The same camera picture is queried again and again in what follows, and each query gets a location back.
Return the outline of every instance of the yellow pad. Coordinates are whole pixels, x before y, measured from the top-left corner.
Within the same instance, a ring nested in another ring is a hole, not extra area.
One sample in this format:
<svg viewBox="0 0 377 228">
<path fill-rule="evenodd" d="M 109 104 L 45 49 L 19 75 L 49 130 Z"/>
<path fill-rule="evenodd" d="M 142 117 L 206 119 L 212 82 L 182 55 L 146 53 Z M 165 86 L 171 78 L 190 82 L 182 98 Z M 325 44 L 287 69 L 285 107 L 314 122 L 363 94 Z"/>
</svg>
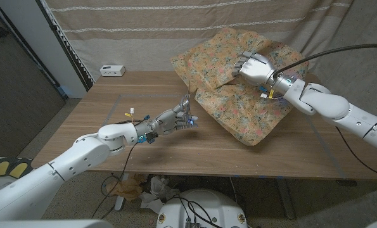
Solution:
<svg viewBox="0 0 377 228">
<path fill-rule="evenodd" d="M 0 163 L 0 175 L 5 175 L 6 170 L 8 169 L 8 166 L 10 165 L 9 162 L 3 161 Z"/>
<path fill-rule="evenodd" d="M 17 165 L 17 166 L 16 166 L 16 167 L 10 172 L 10 176 L 19 179 L 19 177 L 22 175 L 23 171 L 25 171 L 27 167 L 28 167 L 28 164 L 26 164 L 25 162 L 23 162 L 23 163 Z"/>
</svg>

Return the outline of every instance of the crumpled paper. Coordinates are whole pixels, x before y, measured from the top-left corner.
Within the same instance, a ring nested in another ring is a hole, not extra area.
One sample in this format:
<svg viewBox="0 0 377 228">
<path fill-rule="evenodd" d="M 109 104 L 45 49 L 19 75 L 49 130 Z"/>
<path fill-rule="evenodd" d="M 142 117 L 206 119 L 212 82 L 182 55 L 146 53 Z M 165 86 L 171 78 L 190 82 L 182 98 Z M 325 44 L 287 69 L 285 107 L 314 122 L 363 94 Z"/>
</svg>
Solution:
<svg viewBox="0 0 377 228">
<path fill-rule="evenodd" d="M 224 28 L 209 41 L 171 58 L 171 62 L 190 92 L 196 91 L 195 100 L 207 113 L 237 140 L 253 146 L 293 107 L 285 99 L 261 98 L 259 86 L 231 75 L 243 51 L 264 55 L 276 69 L 304 58 L 291 47 L 256 32 Z M 283 73 L 303 79 L 307 69 L 305 62 Z"/>
<path fill-rule="evenodd" d="M 150 180 L 150 193 L 143 192 L 139 198 L 142 199 L 141 208 L 149 208 L 154 212 L 159 213 L 164 205 L 160 198 L 166 200 L 171 199 L 173 196 L 180 193 L 178 189 L 172 189 L 167 184 L 169 180 L 164 176 L 154 176 Z"/>
<path fill-rule="evenodd" d="M 152 177 L 150 180 L 150 193 L 157 198 L 166 198 L 166 200 L 180 193 L 178 189 L 171 189 L 167 184 L 169 184 L 169 180 L 164 177 Z"/>
<path fill-rule="evenodd" d="M 143 182 L 146 182 L 146 177 L 142 174 L 135 174 L 127 180 L 114 181 L 111 184 L 107 184 L 105 188 L 107 192 L 110 192 L 114 185 L 116 185 L 111 193 L 121 196 L 127 201 L 132 201 L 142 194 L 143 188 L 139 185 Z"/>
</svg>

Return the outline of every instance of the floral cloth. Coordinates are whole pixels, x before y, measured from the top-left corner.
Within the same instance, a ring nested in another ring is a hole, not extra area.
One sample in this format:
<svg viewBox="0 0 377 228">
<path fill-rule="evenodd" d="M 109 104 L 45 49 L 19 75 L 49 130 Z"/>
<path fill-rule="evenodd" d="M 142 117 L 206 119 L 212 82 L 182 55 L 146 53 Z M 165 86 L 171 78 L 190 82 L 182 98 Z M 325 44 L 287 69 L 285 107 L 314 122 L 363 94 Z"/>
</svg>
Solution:
<svg viewBox="0 0 377 228">
<path fill-rule="evenodd" d="M 250 85 L 242 76 L 232 77 L 233 65 L 243 51 L 264 55 L 276 69 L 304 58 L 291 47 L 256 32 L 224 28 L 171 62 L 185 84 L 190 84 L 191 92 L 196 91 L 197 102 L 237 140 L 253 146 L 291 111 L 292 105 L 282 98 L 261 98 L 259 86 Z M 303 79 L 307 69 L 306 62 L 283 73 Z"/>
</svg>

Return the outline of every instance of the white box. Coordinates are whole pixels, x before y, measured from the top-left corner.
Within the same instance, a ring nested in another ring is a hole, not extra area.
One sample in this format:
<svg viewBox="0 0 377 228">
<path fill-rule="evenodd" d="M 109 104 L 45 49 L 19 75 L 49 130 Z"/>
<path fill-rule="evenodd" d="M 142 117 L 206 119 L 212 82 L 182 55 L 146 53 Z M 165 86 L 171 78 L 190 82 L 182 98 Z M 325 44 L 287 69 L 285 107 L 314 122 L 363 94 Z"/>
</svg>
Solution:
<svg viewBox="0 0 377 228">
<path fill-rule="evenodd" d="M 125 73 L 123 65 L 103 65 L 99 69 L 102 76 L 122 76 Z"/>
</svg>

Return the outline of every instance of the wooden table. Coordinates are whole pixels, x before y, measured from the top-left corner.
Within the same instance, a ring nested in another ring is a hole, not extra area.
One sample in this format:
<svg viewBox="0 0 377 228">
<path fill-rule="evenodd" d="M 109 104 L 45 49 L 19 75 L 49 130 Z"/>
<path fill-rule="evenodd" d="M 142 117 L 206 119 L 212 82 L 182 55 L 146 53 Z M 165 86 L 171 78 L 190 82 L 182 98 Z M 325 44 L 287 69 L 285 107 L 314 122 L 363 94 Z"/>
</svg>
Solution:
<svg viewBox="0 0 377 228">
<path fill-rule="evenodd" d="M 66 151 L 81 135 L 105 124 L 128 120 L 124 113 L 152 118 L 173 108 L 187 87 L 175 72 L 127 72 L 100 77 L 32 162 L 37 168 Z M 319 115 L 291 111 L 258 145 L 245 146 L 224 130 L 194 99 L 191 112 L 199 128 L 138 144 L 127 172 L 300 179 L 377 179 L 350 153 L 334 126 Z M 357 156 L 377 170 L 377 149 L 343 130 Z M 122 170 L 129 148 L 93 168 Z"/>
</svg>

